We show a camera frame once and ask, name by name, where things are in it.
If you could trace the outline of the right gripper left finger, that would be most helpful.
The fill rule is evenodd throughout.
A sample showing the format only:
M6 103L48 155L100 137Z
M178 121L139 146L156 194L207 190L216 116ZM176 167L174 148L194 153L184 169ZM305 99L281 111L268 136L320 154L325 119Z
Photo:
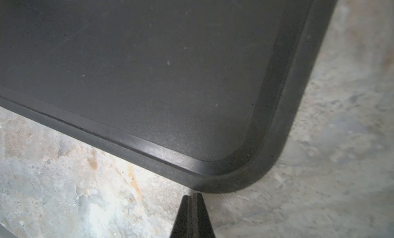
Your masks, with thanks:
M192 224L190 212L190 196L183 196L172 227L170 238L191 238Z

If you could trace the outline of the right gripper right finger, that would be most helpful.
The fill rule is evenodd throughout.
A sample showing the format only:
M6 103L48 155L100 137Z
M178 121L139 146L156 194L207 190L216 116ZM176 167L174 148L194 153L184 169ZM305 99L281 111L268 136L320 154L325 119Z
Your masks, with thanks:
M209 214L201 193L192 195L192 237L215 238Z

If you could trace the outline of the black cutting board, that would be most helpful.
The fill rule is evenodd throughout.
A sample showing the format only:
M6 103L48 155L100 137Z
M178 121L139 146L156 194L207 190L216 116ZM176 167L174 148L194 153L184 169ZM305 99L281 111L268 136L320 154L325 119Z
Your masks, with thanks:
M1 106L212 194L277 162L337 0L1 0Z

